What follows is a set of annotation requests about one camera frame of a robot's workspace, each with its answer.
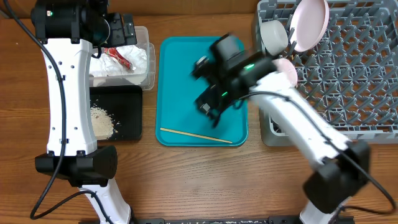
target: chopstick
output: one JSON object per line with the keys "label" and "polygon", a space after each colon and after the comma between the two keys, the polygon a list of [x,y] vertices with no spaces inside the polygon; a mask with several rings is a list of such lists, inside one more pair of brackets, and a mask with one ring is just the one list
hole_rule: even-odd
{"label": "chopstick", "polygon": [[199,134],[185,133],[183,131],[176,131],[176,130],[171,130],[171,129],[167,129],[167,128],[160,128],[160,130],[161,131],[167,131],[167,132],[170,132],[170,133],[183,134],[183,135],[186,135],[186,136],[192,136],[192,137],[196,137],[196,138],[202,138],[202,139],[208,139],[208,140],[212,140],[212,141],[219,141],[219,142],[225,142],[225,143],[232,144],[231,141],[217,139],[217,138],[208,137],[208,136],[201,136]]}

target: teal cutting board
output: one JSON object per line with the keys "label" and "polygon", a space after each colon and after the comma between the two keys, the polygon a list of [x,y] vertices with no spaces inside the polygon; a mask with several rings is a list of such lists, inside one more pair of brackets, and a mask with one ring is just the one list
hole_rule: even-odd
{"label": "teal cutting board", "polygon": [[[166,146],[240,146],[248,138],[248,108],[228,108],[216,128],[194,104],[208,87],[204,78],[191,72],[202,56],[210,56],[209,46],[219,37],[170,37],[160,47],[159,81],[156,107],[156,138]],[[161,131],[160,128],[213,137],[232,143],[212,141]]]}

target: green light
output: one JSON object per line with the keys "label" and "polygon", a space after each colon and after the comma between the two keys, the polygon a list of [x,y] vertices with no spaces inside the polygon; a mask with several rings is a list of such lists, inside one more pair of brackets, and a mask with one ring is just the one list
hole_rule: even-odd
{"label": "green light", "polygon": [[244,69],[250,70],[250,69],[252,69],[253,67],[254,67],[254,64],[250,64],[250,65],[245,66]]}

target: wooden tabletop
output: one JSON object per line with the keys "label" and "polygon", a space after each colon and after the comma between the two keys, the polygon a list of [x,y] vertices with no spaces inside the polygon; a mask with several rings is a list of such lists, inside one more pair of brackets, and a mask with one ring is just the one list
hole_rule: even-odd
{"label": "wooden tabletop", "polygon": [[[156,57],[170,36],[234,32],[251,46],[252,14],[141,16]],[[30,21],[24,21],[32,28]],[[49,176],[37,173],[34,157],[46,152],[49,94],[43,56],[12,20],[0,21],[0,223],[77,223],[96,218],[81,196],[42,220],[29,213]],[[138,218],[261,218],[298,214],[307,199],[302,184],[312,171],[295,147],[267,147],[261,141],[258,110],[249,105],[249,137],[241,147],[165,147],[155,137],[157,83],[144,93],[140,141],[116,142],[116,180]],[[398,146],[373,145],[371,173],[398,199]],[[77,191],[56,180],[40,212]],[[388,209],[368,185],[349,202]],[[398,223],[398,216],[350,212],[356,223]]]}

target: metal dish rack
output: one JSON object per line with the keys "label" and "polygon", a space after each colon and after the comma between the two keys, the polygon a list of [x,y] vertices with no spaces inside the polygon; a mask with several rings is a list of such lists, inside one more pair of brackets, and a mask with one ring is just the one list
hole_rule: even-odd
{"label": "metal dish rack", "polygon": [[[301,0],[263,0],[253,22],[253,43],[264,50],[259,24],[277,19],[289,31]],[[336,129],[350,139],[398,143],[398,3],[396,0],[328,1],[330,20],[318,45],[281,57],[298,73],[298,91]],[[262,140],[292,145],[289,137],[260,110]]]}

